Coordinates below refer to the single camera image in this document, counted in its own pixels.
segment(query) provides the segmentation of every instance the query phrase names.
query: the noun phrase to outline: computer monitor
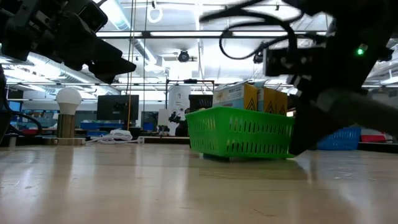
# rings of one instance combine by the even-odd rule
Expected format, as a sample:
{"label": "computer monitor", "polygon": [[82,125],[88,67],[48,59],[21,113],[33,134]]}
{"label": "computer monitor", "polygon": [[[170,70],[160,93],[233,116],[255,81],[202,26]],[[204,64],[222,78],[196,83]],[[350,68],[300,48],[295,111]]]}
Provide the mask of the computer monitor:
{"label": "computer monitor", "polygon": [[[128,120],[129,96],[106,95],[98,97],[98,120]],[[130,120],[138,120],[139,95],[131,95]]]}

